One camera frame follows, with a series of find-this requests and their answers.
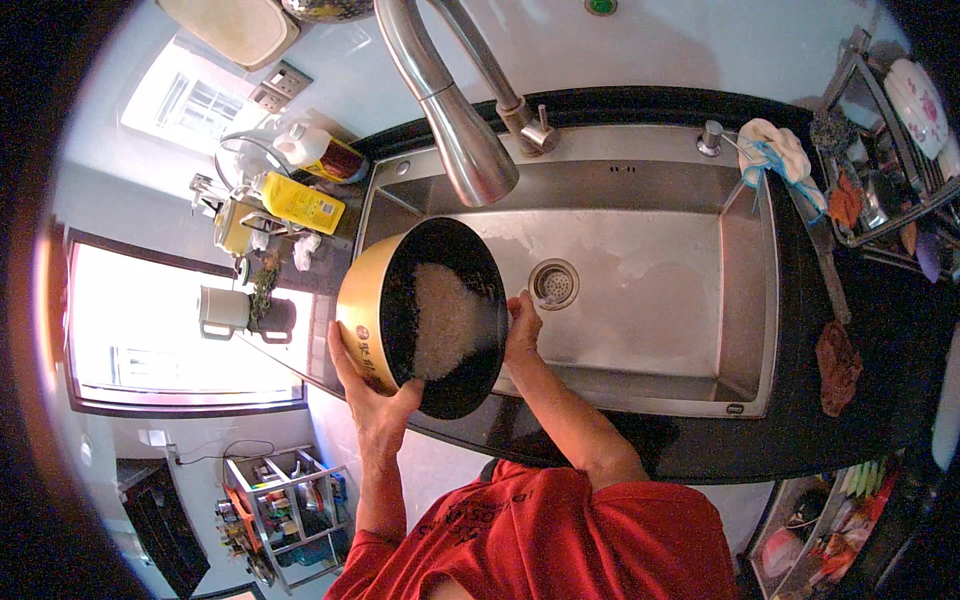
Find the yellow bottle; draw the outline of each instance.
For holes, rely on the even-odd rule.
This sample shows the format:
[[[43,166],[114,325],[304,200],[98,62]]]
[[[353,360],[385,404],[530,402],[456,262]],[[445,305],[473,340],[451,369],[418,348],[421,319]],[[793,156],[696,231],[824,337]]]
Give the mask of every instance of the yellow bottle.
[[[251,187],[275,217],[323,233],[332,234],[344,214],[345,205],[336,198],[273,171],[253,178]]]

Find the power cord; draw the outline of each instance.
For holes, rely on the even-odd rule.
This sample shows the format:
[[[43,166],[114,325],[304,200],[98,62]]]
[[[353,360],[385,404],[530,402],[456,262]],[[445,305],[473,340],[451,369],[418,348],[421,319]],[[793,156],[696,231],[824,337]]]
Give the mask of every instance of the power cord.
[[[262,452],[262,453],[260,453],[260,454],[230,454],[230,453],[229,453],[231,448],[233,448],[235,445],[241,444],[241,443],[243,443],[243,442],[252,442],[252,443],[254,443],[254,444],[269,444],[269,445],[270,445],[270,449],[269,449],[268,451]],[[178,458],[177,460],[174,461],[174,463],[175,463],[176,465],[180,466],[180,467],[184,467],[184,466],[186,466],[186,465],[193,465],[193,464],[195,464],[195,463],[199,463],[200,461],[203,461],[203,460],[206,460],[206,459],[209,459],[209,458],[218,458],[218,459],[220,459],[220,460],[222,460],[222,461],[225,461],[225,460],[228,459],[228,458],[260,458],[260,457],[262,457],[262,456],[270,456],[271,454],[274,453],[274,451],[276,451],[276,446],[274,445],[273,442],[268,442],[267,440],[236,440],[236,441],[234,441],[234,442],[230,442],[230,443],[227,445],[227,447],[224,448],[224,453],[223,453],[223,454],[218,454],[218,455],[209,455],[209,454],[208,454],[208,455],[206,455],[206,456],[201,456],[200,458],[196,458],[196,459],[194,459],[194,460],[192,460],[192,461],[186,461],[186,462],[184,462],[184,461],[182,461],[180,458]]]

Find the white rice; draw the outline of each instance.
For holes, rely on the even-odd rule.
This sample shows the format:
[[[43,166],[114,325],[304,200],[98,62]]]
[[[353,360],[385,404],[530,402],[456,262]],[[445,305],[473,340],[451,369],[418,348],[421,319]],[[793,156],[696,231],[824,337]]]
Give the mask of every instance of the white rice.
[[[422,263],[414,271],[417,283],[417,379],[443,379],[477,346],[480,299],[449,268]]]

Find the blue string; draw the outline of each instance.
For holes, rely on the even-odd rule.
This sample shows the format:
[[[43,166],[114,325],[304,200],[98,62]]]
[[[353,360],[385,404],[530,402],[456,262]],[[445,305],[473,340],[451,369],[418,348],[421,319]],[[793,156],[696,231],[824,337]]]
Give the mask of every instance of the blue string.
[[[753,187],[754,189],[756,189],[757,183],[759,183],[759,181],[760,181],[760,174],[758,174],[758,175],[756,176],[756,182],[757,182],[757,183],[750,183],[750,180],[749,180],[748,177],[747,177],[748,174],[752,174],[754,171],[757,171],[757,170],[762,171],[762,170],[764,170],[764,169],[771,169],[771,170],[774,171],[775,173],[780,174],[780,176],[783,177],[783,179],[784,179],[787,183],[789,183],[790,185],[793,185],[793,186],[796,187],[798,190],[800,190],[800,193],[804,195],[804,198],[806,198],[806,200],[810,203],[810,205],[813,206],[813,209],[817,211],[817,216],[814,217],[813,219],[811,219],[810,221],[807,221],[807,224],[808,224],[808,225],[813,225],[814,223],[816,223],[817,221],[819,221],[819,220],[821,219],[821,217],[823,217],[823,216],[826,214],[826,212],[825,212],[820,206],[818,206],[817,203],[816,203],[816,201],[814,200],[813,193],[811,192],[811,190],[813,190],[814,188],[812,188],[812,187],[810,187],[809,185],[806,185],[805,183],[802,183],[802,182],[800,182],[800,181],[791,181],[791,180],[790,180],[789,176],[787,176],[787,174],[786,174],[786,165],[783,164],[783,157],[780,156],[780,153],[778,153],[776,150],[774,150],[773,148],[771,148],[770,145],[767,144],[766,142],[756,141],[756,140],[753,140],[753,139],[750,139],[750,138],[747,138],[747,137],[741,137],[741,139],[745,139],[745,140],[747,140],[748,142],[750,142],[750,144],[751,144],[758,152],[760,152],[760,154],[766,159],[766,162],[765,162],[765,163],[762,163],[762,164],[751,164],[751,165],[748,165],[748,166],[743,170],[743,182],[744,182],[744,183],[746,183],[746,184],[749,185],[750,187]],[[754,212],[754,213],[756,213],[757,203],[758,203],[758,202],[759,202],[758,197],[757,197],[756,195],[754,195],[754,208],[753,208],[753,212]]]

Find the red t-shirt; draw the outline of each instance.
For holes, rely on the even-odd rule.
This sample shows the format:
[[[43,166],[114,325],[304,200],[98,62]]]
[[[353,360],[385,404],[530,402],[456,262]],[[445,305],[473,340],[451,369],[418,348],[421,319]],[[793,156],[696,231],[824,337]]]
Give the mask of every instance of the red t-shirt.
[[[691,488],[593,492],[572,468],[500,461],[442,496],[397,546],[358,531],[326,598],[420,598],[443,573],[477,599],[735,598],[720,515]]]

